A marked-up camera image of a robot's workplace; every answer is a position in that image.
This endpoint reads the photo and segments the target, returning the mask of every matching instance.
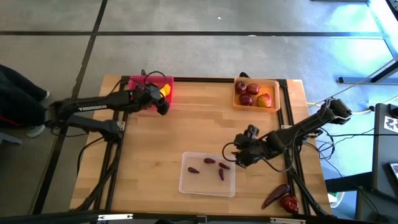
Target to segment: concrete floor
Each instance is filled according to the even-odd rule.
[[[100,5],[100,0],[3,1],[0,30],[92,30]],[[370,5],[384,13],[383,0]],[[379,32],[365,3],[309,0],[113,0],[108,2],[99,29]],[[0,35],[0,63],[50,91],[48,104],[70,96],[88,39]],[[319,101],[346,87],[336,83],[337,77],[364,77],[391,59],[378,37],[97,37],[79,97],[97,95],[104,74],[132,75],[144,68],[187,77],[235,77],[245,71],[259,78],[302,79],[307,100]],[[396,93],[396,86],[357,86],[339,98],[353,111],[361,111],[369,106],[368,100],[384,101]],[[356,115],[344,126],[326,128],[331,133],[361,133],[372,128],[373,117]],[[23,215],[34,201],[54,137],[48,130],[36,139],[26,139],[21,130],[1,131],[22,138],[24,145],[0,148],[0,216]],[[331,163],[344,175],[369,171],[372,141],[356,137],[340,143]],[[65,142],[44,212],[68,209],[77,155],[84,144],[85,138]],[[335,177],[328,164],[322,165],[325,178]],[[354,200],[345,203],[350,216]]]

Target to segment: transparent tray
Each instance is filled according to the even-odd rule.
[[[205,158],[216,161],[214,164],[203,162]],[[231,169],[224,169],[224,181],[220,179],[218,163],[222,162]],[[193,174],[188,167],[195,168],[200,173]],[[215,154],[184,152],[182,155],[181,175],[179,191],[189,194],[213,195],[220,197],[235,196],[235,163],[226,161],[222,156]]]

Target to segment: white sticker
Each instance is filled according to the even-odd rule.
[[[384,117],[384,128],[395,133],[398,133],[398,119]]]

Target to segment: dark pants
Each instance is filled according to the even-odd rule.
[[[39,102],[46,95],[17,71],[0,65],[0,116],[21,126],[44,124],[45,108]]]

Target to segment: wooden table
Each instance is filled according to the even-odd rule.
[[[120,76],[106,75],[100,95],[108,94]],[[308,116],[301,80],[287,80],[297,123]],[[260,135],[278,129],[277,114],[240,111],[232,107],[232,83],[175,82],[173,102],[165,116],[155,110],[129,115],[113,195],[112,211],[168,214],[239,216],[289,216],[279,203],[261,210],[264,199],[281,183],[285,173],[273,171],[265,162],[247,169],[236,168],[236,195],[233,198],[183,194],[178,191],[182,154],[221,154],[249,124]],[[96,111],[94,119],[112,118],[110,110]],[[98,138],[91,133],[88,142]],[[70,207],[83,202],[98,181],[105,143],[89,147],[83,156]],[[318,153],[304,146],[301,160],[305,183],[316,201],[331,213]],[[284,168],[283,156],[271,162]],[[104,205],[103,194],[101,205]]]

